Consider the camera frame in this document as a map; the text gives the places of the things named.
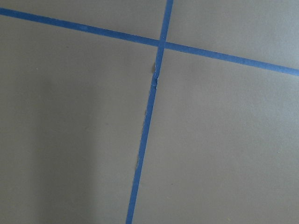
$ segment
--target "vertical blue line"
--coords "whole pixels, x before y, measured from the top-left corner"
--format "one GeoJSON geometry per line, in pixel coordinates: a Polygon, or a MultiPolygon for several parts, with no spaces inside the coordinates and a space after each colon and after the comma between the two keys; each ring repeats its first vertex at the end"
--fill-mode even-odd
{"type": "Polygon", "coordinates": [[[132,224],[132,221],[133,221],[133,215],[134,215],[137,193],[138,193],[138,188],[139,188],[139,182],[140,182],[140,177],[141,177],[145,148],[146,148],[146,143],[147,143],[147,139],[148,139],[148,135],[149,135],[150,120],[151,120],[151,115],[153,113],[158,78],[160,75],[160,69],[161,69],[161,64],[162,64],[162,59],[163,59],[167,31],[168,31],[169,22],[170,22],[172,4],[173,4],[173,0],[167,0],[163,23],[162,23],[161,34],[160,34],[160,39],[159,39],[159,44],[158,44],[158,50],[157,50],[157,55],[156,55],[156,65],[155,65],[156,69],[153,74],[153,78],[152,78],[151,85],[150,85],[148,105],[146,108],[142,136],[141,136],[140,146],[139,146],[138,164],[137,164],[137,168],[136,168],[135,175],[134,175],[132,192],[131,192],[131,197],[130,197],[129,206],[128,206],[128,214],[127,214],[126,224],[132,224]]]}

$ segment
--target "blue tape strip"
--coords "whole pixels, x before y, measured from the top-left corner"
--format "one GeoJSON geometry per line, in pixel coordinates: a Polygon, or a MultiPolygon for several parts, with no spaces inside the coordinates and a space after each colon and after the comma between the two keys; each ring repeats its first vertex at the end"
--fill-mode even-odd
{"type": "Polygon", "coordinates": [[[15,10],[6,9],[6,8],[0,8],[0,15],[10,16],[10,17],[34,21],[34,22],[40,22],[40,23],[44,23],[44,24],[57,26],[57,27],[79,30],[79,31],[83,31],[83,32],[91,33],[91,34],[109,36],[109,37],[113,37],[113,38],[117,38],[117,39],[132,41],[132,42],[136,42],[136,43],[143,43],[143,44],[147,44],[147,45],[151,45],[151,46],[158,46],[158,44],[159,44],[158,40],[150,39],[147,37],[126,34],[126,33],[122,33],[122,32],[112,31],[109,29],[92,27],[92,26],[88,26],[88,25],[84,25],[84,24],[75,23],[75,22],[57,20],[57,19],[53,19],[53,18],[49,18],[49,17],[45,17],[45,16],[19,12],[19,11],[15,11],[15,10]]]}
{"type": "Polygon", "coordinates": [[[127,214],[126,224],[132,224],[132,221],[133,221],[133,215],[134,215],[137,193],[138,193],[138,188],[139,188],[139,182],[140,182],[140,177],[141,177],[145,148],[146,148],[146,143],[147,143],[147,139],[148,139],[148,135],[149,135],[150,120],[151,120],[151,115],[153,113],[158,78],[160,75],[160,69],[161,69],[161,65],[162,65],[167,31],[168,31],[169,22],[170,22],[172,4],[173,4],[173,0],[167,0],[166,7],[165,7],[165,13],[164,13],[164,19],[163,19],[163,23],[162,23],[161,34],[160,34],[160,41],[158,44],[158,50],[157,50],[157,55],[156,55],[156,69],[153,74],[150,91],[149,91],[149,100],[148,100],[148,105],[146,108],[146,114],[145,114],[142,136],[141,136],[140,147],[139,147],[138,164],[137,164],[137,168],[136,168],[135,175],[134,175],[132,192],[131,192],[131,197],[130,197],[129,206],[128,206],[128,214],[127,214]]]}
{"type": "Polygon", "coordinates": [[[181,51],[189,54],[194,54],[194,55],[200,55],[200,56],[205,56],[205,57],[210,57],[210,58],[215,58],[223,61],[228,61],[228,62],[234,62],[238,64],[245,64],[248,66],[252,67],[257,67],[261,69],[267,69],[267,70],[272,70],[272,71],[278,71],[286,74],[291,74],[295,76],[299,76],[299,70],[298,69],[292,69],[280,65],[275,65],[275,64],[270,64],[270,63],[265,63],[265,62],[260,62],[260,61],[255,61],[247,58],[242,58],[242,57],[237,57],[233,55],[226,55],[223,53],[217,53],[209,50],[203,50],[199,48],[192,48],[176,43],[165,43],[165,48],[170,49],[170,50],[176,50],[176,51],[181,51]]]}

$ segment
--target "blue tape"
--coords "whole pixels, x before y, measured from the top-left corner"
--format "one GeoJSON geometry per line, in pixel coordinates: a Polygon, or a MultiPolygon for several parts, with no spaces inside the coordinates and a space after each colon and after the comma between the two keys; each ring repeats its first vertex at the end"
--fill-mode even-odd
{"type": "Polygon", "coordinates": [[[261,69],[267,69],[267,70],[272,70],[272,71],[278,71],[290,75],[295,75],[299,76],[299,70],[298,69],[292,69],[280,65],[275,65],[275,64],[270,64],[270,63],[265,63],[265,62],[260,62],[256,60],[251,60],[247,58],[242,58],[242,57],[237,57],[233,55],[226,55],[223,53],[217,53],[209,50],[203,50],[199,48],[193,48],[193,47],[188,47],[176,43],[165,43],[165,48],[170,49],[170,50],[176,50],[176,51],[181,51],[189,54],[194,54],[194,55],[200,55],[200,56],[205,56],[205,57],[210,57],[210,58],[215,58],[223,61],[228,61],[228,62],[234,62],[238,64],[245,64],[248,66],[252,67],[257,67],[261,69]]]}
{"type": "Polygon", "coordinates": [[[53,19],[53,18],[49,18],[49,17],[45,17],[45,16],[34,15],[34,14],[19,12],[19,11],[5,9],[5,8],[0,8],[0,15],[10,16],[10,17],[34,21],[34,22],[40,22],[40,23],[44,23],[44,24],[57,26],[57,27],[79,30],[79,31],[83,31],[83,32],[91,33],[91,34],[109,36],[109,37],[113,37],[113,38],[117,38],[117,39],[132,41],[132,42],[136,42],[136,43],[143,43],[143,44],[147,44],[147,45],[151,45],[151,46],[158,46],[158,44],[159,44],[158,40],[150,39],[147,37],[126,34],[126,33],[122,33],[122,32],[112,31],[109,29],[92,27],[92,26],[88,26],[88,25],[84,25],[84,24],[80,24],[80,23],[75,23],[75,22],[57,20],[57,19],[53,19]]]}
{"type": "Polygon", "coordinates": [[[150,120],[151,120],[151,115],[153,113],[158,78],[160,75],[160,69],[161,69],[161,65],[162,65],[163,53],[164,53],[164,48],[165,48],[165,43],[166,43],[166,37],[167,37],[167,32],[168,32],[168,27],[169,27],[169,22],[170,22],[172,4],[173,4],[173,0],[167,0],[166,7],[165,7],[165,13],[164,13],[164,19],[163,19],[162,28],[161,28],[160,40],[159,40],[158,50],[157,50],[157,55],[156,55],[156,65],[155,65],[156,69],[153,74],[150,91],[149,91],[149,100],[148,100],[148,105],[146,108],[142,136],[141,136],[141,140],[140,140],[138,164],[137,164],[137,168],[136,168],[135,175],[134,175],[132,192],[131,192],[131,197],[130,197],[129,206],[128,206],[128,214],[127,214],[126,224],[132,224],[132,221],[133,221],[133,215],[134,215],[137,193],[138,193],[138,188],[139,188],[139,182],[140,182],[140,177],[141,177],[146,143],[147,143],[147,139],[148,139],[148,135],[149,135],[150,120]]]}

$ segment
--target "blue line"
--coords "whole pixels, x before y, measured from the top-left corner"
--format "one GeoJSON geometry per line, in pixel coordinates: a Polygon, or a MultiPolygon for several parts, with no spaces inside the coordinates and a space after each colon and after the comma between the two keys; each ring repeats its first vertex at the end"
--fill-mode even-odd
{"type": "Polygon", "coordinates": [[[151,45],[151,46],[158,46],[158,44],[159,44],[158,40],[150,39],[147,37],[126,34],[126,33],[122,33],[122,32],[112,31],[109,29],[92,27],[92,26],[88,26],[88,25],[84,25],[84,24],[80,24],[80,23],[75,23],[75,22],[57,20],[57,19],[53,19],[53,18],[49,18],[49,17],[45,17],[45,16],[19,12],[19,11],[10,10],[10,9],[1,8],[1,7],[0,7],[0,15],[10,16],[10,17],[34,21],[34,22],[40,22],[40,23],[44,23],[44,24],[57,26],[57,27],[79,30],[79,31],[83,31],[83,32],[91,33],[91,34],[109,36],[109,37],[113,37],[113,38],[117,38],[117,39],[132,41],[132,42],[136,42],[136,43],[143,43],[143,44],[147,44],[147,45],[151,45]]]}
{"type": "Polygon", "coordinates": [[[157,50],[157,55],[156,55],[156,65],[155,65],[156,70],[153,74],[153,78],[152,78],[151,86],[150,86],[149,100],[148,100],[148,105],[146,108],[142,136],[141,136],[141,140],[140,140],[138,164],[137,164],[137,168],[136,168],[135,175],[134,175],[132,192],[131,192],[131,197],[130,197],[129,206],[128,206],[128,214],[127,214],[126,224],[132,224],[132,221],[133,221],[133,215],[134,215],[137,193],[138,193],[138,188],[139,188],[139,182],[140,182],[140,177],[141,177],[145,148],[146,148],[146,143],[147,143],[147,139],[148,139],[148,135],[149,135],[150,120],[151,120],[151,115],[153,113],[158,78],[160,75],[160,69],[161,69],[163,53],[164,53],[164,48],[165,48],[165,43],[166,43],[166,37],[167,37],[167,32],[168,32],[168,27],[169,27],[169,22],[170,22],[172,4],[173,4],[173,0],[167,0],[166,7],[165,7],[165,13],[164,13],[164,19],[163,19],[162,28],[161,28],[160,41],[158,44],[158,50],[157,50]]]}
{"type": "Polygon", "coordinates": [[[299,70],[298,69],[292,69],[280,65],[275,65],[275,64],[270,64],[266,62],[260,62],[256,60],[251,60],[247,58],[242,58],[242,57],[237,57],[233,55],[226,55],[223,53],[218,53],[218,52],[213,52],[209,50],[203,50],[199,48],[193,48],[193,47],[188,47],[176,43],[165,43],[165,48],[170,49],[170,50],[176,50],[176,51],[181,51],[189,54],[194,54],[194,55],[200,55],[200,56],[205,56],[205,57],[210,57],[210,58],[215,58],[223,61],[228,61],[228,62],[234,62],[238,64],[245,64],[248,66],[252,67],[257,67],[261,69],[267,69],[267,70],[272,70],[272,71],[278,71],[290,75],[295,75],[299,76],[299,70]]]}

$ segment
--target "gray floor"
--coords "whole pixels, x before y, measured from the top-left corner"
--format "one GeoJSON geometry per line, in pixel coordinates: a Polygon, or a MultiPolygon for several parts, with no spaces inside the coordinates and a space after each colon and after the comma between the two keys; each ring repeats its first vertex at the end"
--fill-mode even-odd
{"type": "MultiPolygon", "coordinates": [[[[0,7],[159,39],[166,0],[0,7]]],[[[294,0],[174,0],[167,41],[299,68],[294,0]]],[[[126,222],[157,47],[0,15],[0,223],[126,222]]],[[[299,77],[165,50],[134,224],[297,224],[299,77]]]]}

